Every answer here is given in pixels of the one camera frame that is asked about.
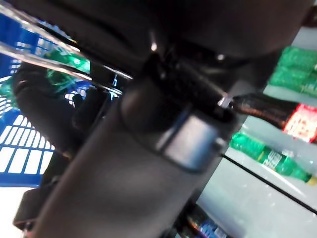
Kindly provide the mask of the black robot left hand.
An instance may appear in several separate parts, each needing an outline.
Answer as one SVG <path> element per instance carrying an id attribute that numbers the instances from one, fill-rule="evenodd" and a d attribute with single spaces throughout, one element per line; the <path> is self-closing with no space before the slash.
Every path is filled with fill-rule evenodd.
<path id="1" fill-rule="evenodd" d="M 158 238 L 170 228 L 238 125 L 218 105 L 241 77 L 258 88 L 292 42 L 311 0 L 12 0 L 74 39 L 104 80 L 132 80 L 84 137 L 70 107 L 32 82 L 21 110 L 73 160 L 35 238 Z"/>

